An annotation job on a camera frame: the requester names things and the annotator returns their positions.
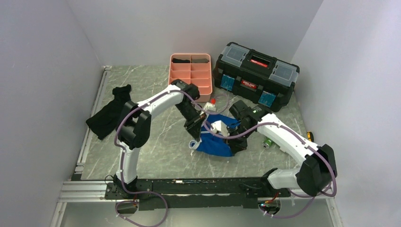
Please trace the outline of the yellow black screwdriver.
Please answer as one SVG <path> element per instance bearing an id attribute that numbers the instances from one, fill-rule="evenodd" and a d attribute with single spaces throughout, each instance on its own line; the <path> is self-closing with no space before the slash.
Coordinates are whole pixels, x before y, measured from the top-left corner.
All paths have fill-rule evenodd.
<path id="1" fill-rule="evenodd" d="M 314 135 L 311 131 L 307 132 L 307 138 L 311 141 L 314 142 Z"/>

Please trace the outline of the pink divided organizer tray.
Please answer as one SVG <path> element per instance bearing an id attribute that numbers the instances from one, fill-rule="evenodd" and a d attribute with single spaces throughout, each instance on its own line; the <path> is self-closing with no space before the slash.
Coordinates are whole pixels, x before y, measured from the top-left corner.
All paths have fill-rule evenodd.
<path id="1" fill-rule="evenodd" d="M 193 64 L 192 59 L 209 59 L 209 63 Z M 210 100 L 213 91 L 211 74 L 211 57 L 207 53 L 175 53 L 170 57 L 168 83 L 180 79 L 187 84 L 198 87 L 200 97 L 197 102 L 205 103 Z"/>

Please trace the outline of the black underwear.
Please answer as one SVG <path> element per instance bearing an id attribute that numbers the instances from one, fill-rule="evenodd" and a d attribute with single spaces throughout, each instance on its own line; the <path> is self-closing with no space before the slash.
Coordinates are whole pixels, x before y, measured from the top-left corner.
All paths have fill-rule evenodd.
<path id="1" fill-rule="evenodd" d="M 124 104 L 131 100 L 131 85 L 115 87 L 112 90 L 114 98 L 99 112 L 86 120 L 89 129 L 103 140 L 117 126 Z"/>

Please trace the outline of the black toolbox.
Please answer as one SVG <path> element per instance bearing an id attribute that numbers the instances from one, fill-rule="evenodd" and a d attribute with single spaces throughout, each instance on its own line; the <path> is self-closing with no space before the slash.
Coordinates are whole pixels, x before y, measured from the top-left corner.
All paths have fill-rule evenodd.
<path id="1" fill-rule="evenodd" d="M 295 64 L 230 42 L 212 76 L 216 87 L 278 112 L 289 103 L 299 73 Z"/>

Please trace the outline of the rolled grey cloth in tray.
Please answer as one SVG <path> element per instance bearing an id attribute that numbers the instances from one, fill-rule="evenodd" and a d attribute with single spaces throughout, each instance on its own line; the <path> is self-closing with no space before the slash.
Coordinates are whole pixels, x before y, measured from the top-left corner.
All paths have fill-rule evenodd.
<path id="1" fill-rule="evenodd" d="M 192 59 L 191 63 L 193 64 L 204 64 L 204 63 L 209 63 L 209 59 L 207 58 L 202 58 L 202 59 Z"/>

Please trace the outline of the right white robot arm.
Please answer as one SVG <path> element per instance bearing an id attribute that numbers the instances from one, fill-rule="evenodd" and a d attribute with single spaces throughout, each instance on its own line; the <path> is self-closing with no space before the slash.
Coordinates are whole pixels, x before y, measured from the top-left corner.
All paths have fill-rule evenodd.
<path id="1" fill-rule="evenodd" d="M 284 149 L 300 166 L 273 168 L 266 172 L 260 185 L 264 195 L 272 196 L 281 189 L 300 189 L 314 197 L 334 183 L 337 168 L 332 147 L 327 144 L 320 146 L 302 137 L 263 105 L 249 107 L 240 100 L 229 111 L 239 121 L 238 126 L 228 130 L 227 144 L 233 153 L 245 150 L 247 138 L 258 132 Z"/>

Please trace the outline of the green white tool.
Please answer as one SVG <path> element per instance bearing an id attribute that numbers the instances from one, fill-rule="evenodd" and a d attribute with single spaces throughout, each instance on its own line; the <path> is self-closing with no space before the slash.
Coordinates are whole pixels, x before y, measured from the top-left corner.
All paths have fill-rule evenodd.
<path id="1" fill-rule="evenodd" d="M 263 146 L 265 149 L 269 149 L 272 145 L 274 145 L 274 142 L 273 142 L 273 140 L 271 140 L 271 139 L 268 138 L 268 137 L 266 137 L 265 140 L 264 140 L 263 143 L 262 143 L 262 146 Z"/>

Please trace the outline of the blue underwear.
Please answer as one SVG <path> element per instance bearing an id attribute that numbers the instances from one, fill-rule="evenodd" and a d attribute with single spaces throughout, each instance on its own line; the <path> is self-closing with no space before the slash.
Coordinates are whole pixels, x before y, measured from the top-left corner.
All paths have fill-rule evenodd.
<path id="1" fill-rule="evenodd" d="M 221 114 L 209 115 L 207 121 L 208 123 L 222 121 L 229 128 L 234 128 L 239 124 L 238 120 Z M 204 127 L 201 128 L 200 141 L 197 142 L 196 140 L 191 140 L 188 146 L 191 150 L 219 157 L 232 157 L 234 155 L 231 148 L 222 138 L 211 135 Z"/>

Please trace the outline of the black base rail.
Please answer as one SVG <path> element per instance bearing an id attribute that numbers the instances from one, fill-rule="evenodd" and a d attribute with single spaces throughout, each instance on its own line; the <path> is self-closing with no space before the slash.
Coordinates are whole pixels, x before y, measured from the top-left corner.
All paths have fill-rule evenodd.
<path id="1" fill-rule="evenodd" d="M 290 197 L 287 189 L 273 189 L 260 177 L 138 179 L 129 192 L 107 183 L 106 200 L 138 201 L 140 211 L 169 208 L 242 207 L 256 209 L 259 203 Z"/>

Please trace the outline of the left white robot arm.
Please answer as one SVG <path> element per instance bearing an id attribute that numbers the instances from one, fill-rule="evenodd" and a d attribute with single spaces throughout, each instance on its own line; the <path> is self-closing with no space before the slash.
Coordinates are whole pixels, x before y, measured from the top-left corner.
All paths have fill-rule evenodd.
<path id="1" fill-rule="evenodd" d="M 131 198 L 136 192 L 139 152 L 150 137 L 152 120 L 158 115 L 175 106 L 185 119 L 184 128 L 193 139 L 200 140 L 206 114 L 195 108 L 199 97 L 196 85 L 176 79 L 151 98 L 124 104 L 114 138 L 115 146 L 120 148 L 120 163 L 113 177 L 117 192 L 123 198 Z"/>

